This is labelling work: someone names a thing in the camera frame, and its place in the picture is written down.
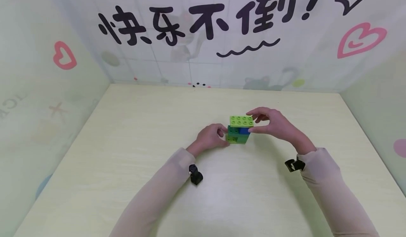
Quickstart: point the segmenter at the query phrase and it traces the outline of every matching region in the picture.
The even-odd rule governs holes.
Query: blue brick
[[[238,133],[241,135],[249,135],[248,129],[249,128],[238,128]]]

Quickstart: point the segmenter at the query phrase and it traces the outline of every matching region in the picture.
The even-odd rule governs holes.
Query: lime green brick
[[[253,118],[250,116],[230,116],[230,127],[253,127]]]
[[[228,143],[230,144],[245,144],[246,141],[244,143],[242,142],[238,142],[236,137],[229,137],[228,135],[226,135],[226,140],[228,141]]]

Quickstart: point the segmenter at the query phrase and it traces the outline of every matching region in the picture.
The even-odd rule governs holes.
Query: red heart
[[[361,39],[363,39],[363,38],[365,38],[365,37],[367,37],[368,35],[371,35],[371,34],[377,34],[378,38],[373,43],[369,44],[366,47],[360,48],[359,50],[354,50],[354,51],[351,51],[351,52],[348,52],[348,53],[344,53],[344,46],[345,46],[345,43],[347,42],[348,37],[350,36],[350,34],[352,34],[357,29],[362,29],[362,33],[358,37],[359,40],[361,40]],[[345,35],[341,39],[340,44],[338,46],[337,58],[345,58],[347,56],[352,56],[352,55],[356,55],[356,54],[363,53],[363,52],[366,52],[368,50],[371,50],[373,47],[375,47],[380,42],[382,42],[383,39],[385,39],[387,33],[388,33],[388,31],[386,29],[384,29],[384,28],[371,29],[371,24],[370,23],[361,23],[359,25],[356,25],[355,27],[350,29],[347,33],[345,33]],[[348,44],[348,47],[349,48],[357,48],[357,47],[360,47],[361,45],[363,45],[363,43],[353,44],[353,41],[351,41]]]
[[[75,56],[70,50],[70,48],[66,45],[66,43],[58,41],[55,43],[55,55],[54,55],[54,63],[61,68],[62,70],[70,70],[73,69],[78,63],[76,62]],[[70,58],[69,63],[61,64],[61,59],[63,58],[63,54],[61,52],[61,48],[66,51]]]

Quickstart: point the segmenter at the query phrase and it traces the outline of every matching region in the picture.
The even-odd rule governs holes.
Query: beige sleeve
[[[129,202],[110,237],[147,237],[162,211],[189,178],[195,157],[180,148]]]
[[[378,237],[364,208],[350,191],[328,151],[298,155],[306,164],[302,177],[317,200],[334,236]]]

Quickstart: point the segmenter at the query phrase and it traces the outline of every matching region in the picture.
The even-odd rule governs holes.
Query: black wrist strap
[[[289,172],[304,170],[304,167],[306,166],[306,164],[302,162],[298,157],[296,157],[296,160],[286,160],[285,165],[288,168]]]
[[[190,181],[196,186],[203,180],[203,175],[197,170],[196,165],[189,166]]]

